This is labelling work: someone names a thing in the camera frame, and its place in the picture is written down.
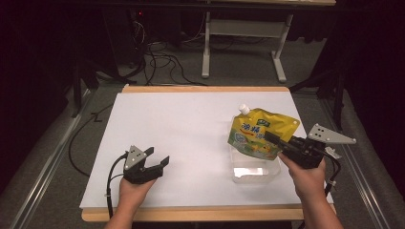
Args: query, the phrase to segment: human hand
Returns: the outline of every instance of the human hand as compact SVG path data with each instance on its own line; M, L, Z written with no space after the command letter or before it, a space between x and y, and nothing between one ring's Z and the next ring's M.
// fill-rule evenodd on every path
M155 181L154 179L144 184L132 184L123 178L119 184L117 210L104 228L131 228L135 213L145 200L146 194Z
M289 174L294 181L295 192L301 201L317 201L319 198L325 198L326 162L324 159L318 168L303 169L283 153L278 156L287 165Z
M144 184L132 184L123 178L119 184L118 207L135 213L145 200L146 194L155 181L154 179Z

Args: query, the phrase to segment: clear plastic container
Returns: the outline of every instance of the clear plastic container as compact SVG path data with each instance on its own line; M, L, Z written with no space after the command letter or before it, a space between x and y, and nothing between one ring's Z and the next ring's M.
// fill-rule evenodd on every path
M280 160L264 160L246 156L229 145L235 183L269 183L280 174Z

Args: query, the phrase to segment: metal rail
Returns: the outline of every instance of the metal rail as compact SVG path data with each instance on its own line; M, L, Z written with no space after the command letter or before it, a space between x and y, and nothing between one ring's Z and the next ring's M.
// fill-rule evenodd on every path
M76 118L71 121L67 131L65 132L65 135L62 136L58 145L53 151L53 154L48 158L41 173L36 179L35 184L30 190L30 193L27 195L26 200L24 201L16 217L14 218L14 221L11 224L11 229L28 227L28 224L30 223L36 207L44 196L49 184L52 181L53 175L58 168L58 165L63 157L63 150L71 137L71 133L80 121L84 108L89 103L90 90L86 90L83 97L85 98L84 106L82 107L83 109L76 116Z

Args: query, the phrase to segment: yellow pouch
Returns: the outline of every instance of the yellow pouch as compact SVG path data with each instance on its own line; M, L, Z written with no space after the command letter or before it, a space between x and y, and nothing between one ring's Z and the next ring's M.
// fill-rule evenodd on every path
M282 150L265 140L265 132L271 132L289 141L300 121L283 114L273 114L263 109L250 110L245 104L241 114L234 117L228 143L247 156L273 160Z

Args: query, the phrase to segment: gray floor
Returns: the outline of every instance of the gray floor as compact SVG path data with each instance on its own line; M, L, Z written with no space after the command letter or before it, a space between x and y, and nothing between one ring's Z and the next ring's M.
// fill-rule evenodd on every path
M201 43L183 44L181 49L157 44L152 47L155 55L159 52L173 54L183 67L184 75L191 81L206 85L241 85L241 86L292 86L306 79L322 50L324 42L305 44L303 40L287 42L282 54L282 63L288 82L280 84L269 58L270 47L275 47L275 40L261 42L256 38L238 38L228 47L229 40L214 40L211 52L211 71L208 79L201 79L203 46ZM146 75L152 74L153 68L147 56ZM122 74L131 70L124 63L120 66ZM154 85L185 82L181 79L181 68L174 71L173 62L167 57L159 58L158 68L153 79ZM134 77L140 85L146 82L143 73ZM21 228L101 228L104 223L89 223L81 219L79 203L88 178L78 173L68 158L69 137L72 128L80 127L91 118L91 113L98 112L114 102L115 96L122 89L122 84L100 80L100 88L86 94L85 108L78 118L71 118L74 111L70 103L64 113L53 123L49 130L37 142L32 152L25 158L23 165L14 176L10 185L0 198L0 228L10 228L20 216L16 227ZM330 120L330 101L319 100L314 89L305 89L294 94L293 98L308 131L315 123L322 123L333 129ZM345 228L405 228L405 205L402 197L388 177L378 159L373 146L357 119L350 98L345 94L345 107L342 124L344 134L353 136L358 143L353 146L337 147L343 155L343 170L338 176L338 186L331 194L335 200L338 217ZM101 122L89 122L72 145L72 156L77 167L90 173L108 122L111 109L98 116ZM55 162L52 169L47 166ZM50 182L41 183L37 178L48 175ZM37 201L32 209L25 209L26 200L31 200L34 192ZM293 222L293 228L299 222Z

